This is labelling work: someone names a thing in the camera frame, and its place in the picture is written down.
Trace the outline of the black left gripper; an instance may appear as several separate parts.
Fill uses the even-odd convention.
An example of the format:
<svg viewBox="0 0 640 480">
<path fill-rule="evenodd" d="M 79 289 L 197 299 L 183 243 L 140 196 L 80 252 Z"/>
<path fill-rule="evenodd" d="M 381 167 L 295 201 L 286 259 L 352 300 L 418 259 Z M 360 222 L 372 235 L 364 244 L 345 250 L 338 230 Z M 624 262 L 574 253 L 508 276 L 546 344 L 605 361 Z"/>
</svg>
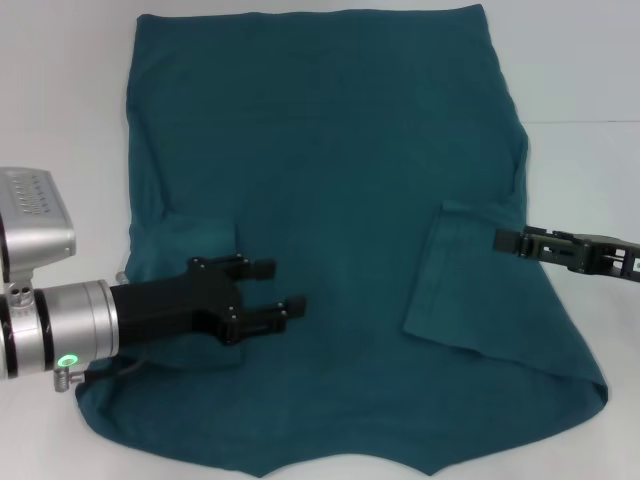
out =
<svg viewBox="0 0 640 480">
<path fill-rule="evenodd" d="M 183 273 L 160 280 L 110 288 L 119 344 L 128 347 L 187 333 L 203 333 L 227 345 L 279 334 L 290 320 L 302 318 L 304 295 L 252 309 L 241 308 L 237 281 L 270 280 L 273 259 L 251 261 L 242 255 L 187 262 Z"/>
</svg>

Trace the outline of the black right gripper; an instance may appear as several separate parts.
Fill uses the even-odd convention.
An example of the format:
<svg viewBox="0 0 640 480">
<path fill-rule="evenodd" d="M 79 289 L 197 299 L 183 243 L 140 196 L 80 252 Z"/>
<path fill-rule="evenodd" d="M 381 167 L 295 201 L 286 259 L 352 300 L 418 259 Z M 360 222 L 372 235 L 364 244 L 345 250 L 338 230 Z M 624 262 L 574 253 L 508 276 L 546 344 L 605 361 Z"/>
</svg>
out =
<svg viewBox="0 0 640 480">
<path fill-rule="evenodd" d="M 498 229 L 495 251 L 564 266 L 586 275 L 639 282 L 639 245 L 603 235 L 573 235 L 526 226 L 522 231 Z"/>
</svg>

